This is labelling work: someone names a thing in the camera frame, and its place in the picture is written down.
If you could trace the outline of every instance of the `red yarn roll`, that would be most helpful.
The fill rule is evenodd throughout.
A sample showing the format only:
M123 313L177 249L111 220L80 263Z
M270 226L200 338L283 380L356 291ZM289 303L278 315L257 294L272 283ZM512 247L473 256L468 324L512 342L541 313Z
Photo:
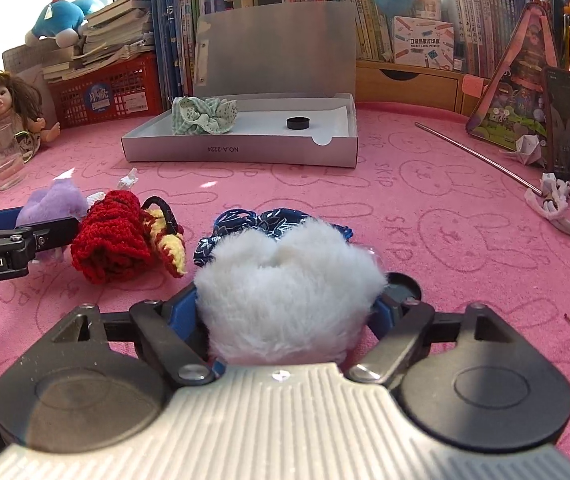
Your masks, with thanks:
M145 238L143 211L130 191L110 191L81 221L72 263L92 283L123 282L148 269L154 255Z

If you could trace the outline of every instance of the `phone screen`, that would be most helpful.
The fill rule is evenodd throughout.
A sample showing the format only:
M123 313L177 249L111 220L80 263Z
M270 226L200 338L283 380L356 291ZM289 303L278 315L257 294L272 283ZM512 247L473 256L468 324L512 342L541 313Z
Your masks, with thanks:
M556 178L570 183L570 72L546 70L549 115L552 133L552 162Z

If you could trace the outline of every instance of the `plastic jar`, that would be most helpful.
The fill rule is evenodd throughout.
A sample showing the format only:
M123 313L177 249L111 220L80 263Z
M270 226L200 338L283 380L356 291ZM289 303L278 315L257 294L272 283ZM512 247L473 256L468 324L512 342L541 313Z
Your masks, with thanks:
M414 16L441 21L441 0L414 0Z

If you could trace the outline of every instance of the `navy blue scrunchie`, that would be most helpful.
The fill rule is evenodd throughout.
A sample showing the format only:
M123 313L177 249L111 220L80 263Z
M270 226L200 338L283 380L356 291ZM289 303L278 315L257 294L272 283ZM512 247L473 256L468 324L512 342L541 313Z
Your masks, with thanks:
M271 209L260 215L245 209L230 209L216 218L211 236L199 240L194 251L194 263L199 267L207 264L211 260L211 251L228 234L238 233L245 229L259 229L268 237L277 240L287 229L303 223L307 218L310 218L310 215L295 209ZM351 229L346 226L335 224L331 226L338 229L346 240L353 235Z

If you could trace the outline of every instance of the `red plastic basket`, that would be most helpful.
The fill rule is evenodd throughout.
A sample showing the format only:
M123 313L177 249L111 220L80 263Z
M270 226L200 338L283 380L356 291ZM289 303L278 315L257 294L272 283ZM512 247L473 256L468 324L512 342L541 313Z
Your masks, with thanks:
M61 127L163 113L155 54L49 85Z

